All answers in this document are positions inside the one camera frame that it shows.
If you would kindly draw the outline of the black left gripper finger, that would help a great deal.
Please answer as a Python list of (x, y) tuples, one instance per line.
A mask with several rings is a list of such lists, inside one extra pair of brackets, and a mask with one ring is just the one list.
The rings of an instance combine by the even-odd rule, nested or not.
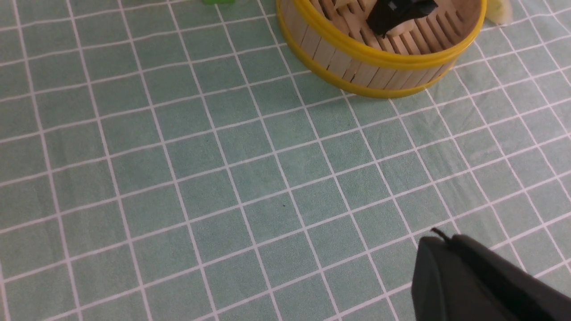
[(411, 295), (418, 321), (568, 321), (571, 301), (473, 238), (418, 242)]

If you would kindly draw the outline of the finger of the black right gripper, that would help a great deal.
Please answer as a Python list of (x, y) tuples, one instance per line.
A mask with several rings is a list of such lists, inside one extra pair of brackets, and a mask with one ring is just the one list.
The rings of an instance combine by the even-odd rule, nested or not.
[(395, 37), (412, 30), (415, 20), (439, 8), (435, 0), (377, 0), (366, 23), (377, 35)]

